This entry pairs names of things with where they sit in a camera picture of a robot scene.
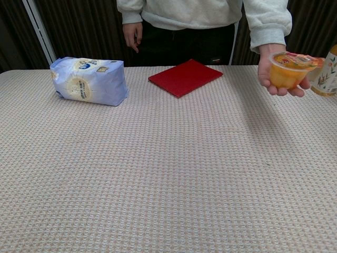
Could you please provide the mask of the person's right hand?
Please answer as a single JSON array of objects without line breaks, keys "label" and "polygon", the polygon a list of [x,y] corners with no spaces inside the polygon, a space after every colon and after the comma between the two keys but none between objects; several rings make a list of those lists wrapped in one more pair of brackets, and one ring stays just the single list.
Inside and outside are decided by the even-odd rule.
[{"label": "person's right hand", "polygon": [[143,37],[142,23],[123,24],[123,34],[127,47],[130,47],[136,53],[139,53],[138,46],[140,46]]}]

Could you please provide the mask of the person's left hand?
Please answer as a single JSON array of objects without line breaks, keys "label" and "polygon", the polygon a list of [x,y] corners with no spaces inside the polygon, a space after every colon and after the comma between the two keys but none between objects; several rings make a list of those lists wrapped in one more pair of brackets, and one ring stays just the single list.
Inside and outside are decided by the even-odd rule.
[{"label": "person's left hand", "polygon": [[292,96],[303,97],[304,90],[309,89],[310,83],[305,77],[299,84],[300,88],[287,90],[285,88],[276,88],[270,82],[271,62],[269,56],[274,53],[285,52],[286,47],[282,44],[264,44],[259,46],[260,60],[257,68],[257,76],[260,84],[265,87],[271,95],[285,96],[290,93]]}]

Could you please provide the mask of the orange fruit jelly cup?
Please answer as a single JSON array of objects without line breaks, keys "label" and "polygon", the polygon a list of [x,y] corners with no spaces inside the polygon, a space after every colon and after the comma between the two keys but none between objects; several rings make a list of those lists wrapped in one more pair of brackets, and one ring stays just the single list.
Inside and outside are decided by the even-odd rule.
[{"label": "orange fruit jelly cup", "polygon": [[287,90],[296,88],[309,72],[324,63],[324,58],[291,52],[271,54],[269,60],[271,84]]}]

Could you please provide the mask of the person's right grey-sleeved forearm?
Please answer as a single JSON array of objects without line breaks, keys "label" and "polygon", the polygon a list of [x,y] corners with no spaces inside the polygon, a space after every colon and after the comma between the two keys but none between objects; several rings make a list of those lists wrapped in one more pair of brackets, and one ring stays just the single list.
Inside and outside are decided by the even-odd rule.
[{"label": "person's right grey-sleeved forearm", "polygon": [[143,0],[116,0],[117,10],[122,14],[122,24],[140,23]]}]

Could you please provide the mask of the person's left grey-sleeved forearm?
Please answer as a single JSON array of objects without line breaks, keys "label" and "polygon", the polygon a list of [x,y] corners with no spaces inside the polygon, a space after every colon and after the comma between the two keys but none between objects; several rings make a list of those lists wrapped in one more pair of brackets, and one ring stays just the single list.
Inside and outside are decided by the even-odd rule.
[{"label": "person's left grey-sleeved forearm", "polygon": [[262,54],[261,46],[286,46],[285,37],[292,29],[288,0],[243,0],[250,29],[250,49]]}]

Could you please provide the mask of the dark brown curtain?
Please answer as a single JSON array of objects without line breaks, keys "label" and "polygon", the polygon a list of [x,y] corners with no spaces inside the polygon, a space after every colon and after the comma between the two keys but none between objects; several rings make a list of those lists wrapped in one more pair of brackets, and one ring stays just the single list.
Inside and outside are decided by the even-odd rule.
[{"label": "dark brown curtain", "polygon": [[[33,0],[56,57],[123,60],[129,65],[116,0]],[[289,51],[325,57],[337,44],[337,0],[289,0]],[[23,0],[0,0],[0,73],[49,63]]]}]

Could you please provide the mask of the black trousers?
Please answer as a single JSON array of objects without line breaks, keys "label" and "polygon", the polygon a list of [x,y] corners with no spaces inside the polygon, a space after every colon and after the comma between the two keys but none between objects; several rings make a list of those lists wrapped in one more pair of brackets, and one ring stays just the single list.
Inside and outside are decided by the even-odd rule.
[{"label": "black trousers", "polygon": [[204,30],[177,31],[157,28],[143,21],[143,37],[134,66],[175,66],[190,59],[204,65],[229,64],[235,25]]}]

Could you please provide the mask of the cream floral drink bottle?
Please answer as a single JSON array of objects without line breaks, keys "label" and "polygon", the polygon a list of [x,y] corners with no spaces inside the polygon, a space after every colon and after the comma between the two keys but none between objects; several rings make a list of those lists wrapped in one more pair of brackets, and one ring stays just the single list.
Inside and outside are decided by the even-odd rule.
[{"label": "cream floral drink bottle", "polygon": [[337,44],[329,50],[322,67],[314,72],[311,90],[321,96],[337,94]]}]

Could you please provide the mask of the blue tissue pack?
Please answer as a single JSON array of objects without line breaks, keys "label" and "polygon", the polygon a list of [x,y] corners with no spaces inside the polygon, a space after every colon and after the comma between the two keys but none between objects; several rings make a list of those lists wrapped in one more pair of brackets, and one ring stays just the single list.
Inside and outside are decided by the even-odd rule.
[{"label": "blue tissue pack", "polygon": [[64,57],[49,68],[60,98],[118,106],[128,96],[123,61]]}]

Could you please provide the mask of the grey sweatshirt torso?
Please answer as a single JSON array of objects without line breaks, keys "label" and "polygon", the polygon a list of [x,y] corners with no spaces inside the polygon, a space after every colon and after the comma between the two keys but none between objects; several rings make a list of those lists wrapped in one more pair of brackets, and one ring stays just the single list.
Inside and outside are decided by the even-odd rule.
[{"label": "grey sweatshirt torso", "polygon": [[234,24],[243,0],[144,0],[141,17],[166,30],[204,30]]}]

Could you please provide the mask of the red booklet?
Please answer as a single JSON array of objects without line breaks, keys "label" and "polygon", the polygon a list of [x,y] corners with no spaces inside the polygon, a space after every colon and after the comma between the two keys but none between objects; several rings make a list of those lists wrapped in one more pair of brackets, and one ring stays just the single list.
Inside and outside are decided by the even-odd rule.
[{"label": "red booklet", "polygon": [[200,62],[188,60],[152,75],[148,80],[171,95],[181,98],[222,75],[222,72],[207,67]]}]

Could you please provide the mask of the checked woven tablecloth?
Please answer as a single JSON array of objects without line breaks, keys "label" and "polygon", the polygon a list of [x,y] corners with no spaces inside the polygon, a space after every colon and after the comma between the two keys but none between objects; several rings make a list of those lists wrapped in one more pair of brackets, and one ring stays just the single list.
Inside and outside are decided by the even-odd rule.
[{"label": "checked woven tablecloth", "polygon": [[337,253],[337,97],[255,66],[178,99],[129,67],[117,107],[0,74],[0,253]]}]

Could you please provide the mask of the white metal frame post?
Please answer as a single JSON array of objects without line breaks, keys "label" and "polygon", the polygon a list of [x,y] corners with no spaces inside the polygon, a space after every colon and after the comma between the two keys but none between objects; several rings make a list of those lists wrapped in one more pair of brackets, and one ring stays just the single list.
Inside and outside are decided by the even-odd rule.
[{"label": "white metal frame post", "polygon": [[49,65],[51,65],[56,60],[56,55],[35,0],[22,0],[22,2],[37,35],[47,62]]}]

